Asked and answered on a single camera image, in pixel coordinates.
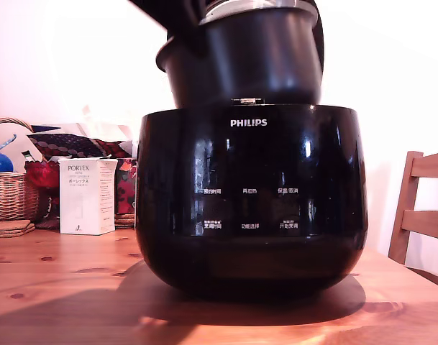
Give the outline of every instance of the chair slat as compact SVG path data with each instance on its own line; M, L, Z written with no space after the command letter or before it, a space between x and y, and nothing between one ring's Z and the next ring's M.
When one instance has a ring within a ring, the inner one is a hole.
M438 211L404 211L402 229L438 239Z
M414 158L411 175L415 178L438 178L438 153Z

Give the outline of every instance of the philips logo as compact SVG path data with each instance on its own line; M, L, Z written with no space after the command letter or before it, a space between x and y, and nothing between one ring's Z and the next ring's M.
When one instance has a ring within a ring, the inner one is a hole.
M231 127L256 127L262 126L265 127L267 125L267 119L252 119L252 120L231 120Z

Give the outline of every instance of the coaster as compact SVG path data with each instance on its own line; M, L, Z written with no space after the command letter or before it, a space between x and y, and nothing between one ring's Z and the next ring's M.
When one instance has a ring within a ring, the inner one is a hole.
M29 220L0 221L0 231L22 230L22 229L26 229L29 226L29 224L30 224Z
M35 230L35 226L32 224L32 226L27 227L23 230L14 230L14 231L0 231L0 239L8 239L11 237L19 237L25 234L28 234L29 232Z

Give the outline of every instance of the button label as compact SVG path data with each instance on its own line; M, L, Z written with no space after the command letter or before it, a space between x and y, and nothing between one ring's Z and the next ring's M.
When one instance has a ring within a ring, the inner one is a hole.
M204 221L205 229L221 229L222 221Z
M279 229L298 229L298 223L295 221L283 221L279 224Z
M259 229L260 224L241 224L241 229Z
M298 194L298 188L278 188L278 194Z
M243 188L242 193L243 194L257 194L257 189Z
M204 194L222 194L222 189L204 189Z

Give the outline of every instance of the white wall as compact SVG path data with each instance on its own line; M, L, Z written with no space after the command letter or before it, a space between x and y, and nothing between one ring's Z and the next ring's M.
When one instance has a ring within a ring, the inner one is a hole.
M368 170L368 246L386 254L408 150L438 152L438 0L317 0L323 104L358 111ZM125 0L0 0L0 116L33 124L137 127L173 108L155 66L165 31ZM417 208L438 209L438 180ZM438 273L438 241L412 236L407 263Z

